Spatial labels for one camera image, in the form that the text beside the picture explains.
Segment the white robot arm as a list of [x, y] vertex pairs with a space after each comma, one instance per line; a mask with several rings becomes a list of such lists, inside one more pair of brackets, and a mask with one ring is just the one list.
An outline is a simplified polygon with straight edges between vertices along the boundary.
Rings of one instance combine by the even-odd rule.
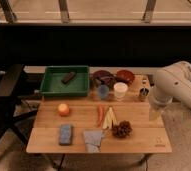
[[157, 69], [153, 83], [148, 95], [150, 120], [156, 120], [173, 99], [191, 109], [191, 63], [180, 61]]

